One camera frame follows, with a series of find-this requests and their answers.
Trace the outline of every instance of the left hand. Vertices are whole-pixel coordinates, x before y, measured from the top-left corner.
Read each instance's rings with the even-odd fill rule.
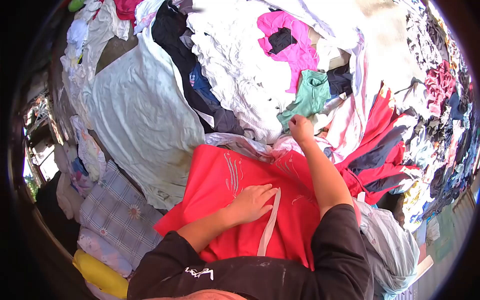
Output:
[[[229,206],[224,208],[227,218],[234,226],[257,220],[273,208],[273,205],[265,203],[277,191],[278,188],[272,188],[271,183],[246,187]]]

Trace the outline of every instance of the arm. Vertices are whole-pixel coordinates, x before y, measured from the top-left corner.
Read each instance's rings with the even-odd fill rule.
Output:
[[[295,115],[288,126],[307,158],[321,217],[337,204],[353,206],[345,181],[313,139],[312,123],[304,116]]]
[[[183,226],[177,233],[199,253],[222,232],[253,222],[271,210],[272,205],[264,204],[277,190],[271,184],[249,186],[229,206]]]

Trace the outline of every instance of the yellow cloth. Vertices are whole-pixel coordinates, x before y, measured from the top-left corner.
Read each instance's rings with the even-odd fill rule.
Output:
[[[93,256],[79,249],[73,256],[73,265],[86,281],[102,292],[121,299],[127,298],[128,281]]]

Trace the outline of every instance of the green garment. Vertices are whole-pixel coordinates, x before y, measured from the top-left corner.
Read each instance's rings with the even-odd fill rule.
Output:
[[[327,74],[312,70],[301,72],[295,101],[287,106],[287,109],[277,116],[282,123],[283,131],[289,133],[288,121],[296,115],[309,117],[324,108],[327,99],[330,99],[330,86]]]

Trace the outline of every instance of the red garment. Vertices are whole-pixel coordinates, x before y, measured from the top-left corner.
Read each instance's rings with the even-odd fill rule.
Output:
[[[365,202],[370,205],[377,203],[390,189],[398,187],[402,179],[409,178],[409,175],[404,174],[406,169],[418,169],[415,166],[401,165],[405,143],[401,141],[399,134],[404,129],[396,122],[406,115],[394,115],[395,102],[391,95],[390,89],[383,85],[370,112],[360,146],[345,160],[335,165],[352,197],[365,192]],[[367,156],[371,151],[378,151],[375,152],[375,157],[383,155],[384,159],[380,159],[379,162],[373,161]],[[357,162],[353,168],[352,162],[362,157],[365,157],[364,160]],[[359,167],[361,171],[358,173],[355,169]]]
[[[135,8],[143,0],[114,0],[117,7],[117,16],[120,20],[130,20],[135,27]]]
[[[455,82],[455,77],[451,75],[446,60],[443,60],[437,69],[428,71],[425,85],[427,86],[428,109],[432,115],[440,117],[444,100],[452,95]]]
[[[281,198],[266,256],[295,260],[313,270],[310,243],[320,223],[320,211],[306,158],[295,151],[268,164],[231,150],[198,146],[193,153],[183,201],[161,218],[154,229],[165,236],[170,230],[178,230],[226,207],[247,186],[268,183],[280,187]],[[266,204],[273,202],[274,197]],[[356,207],[355,211],[360,224]],[[200,257],[212,262],[256,256],[271,212],[225,231],[200,252]]]

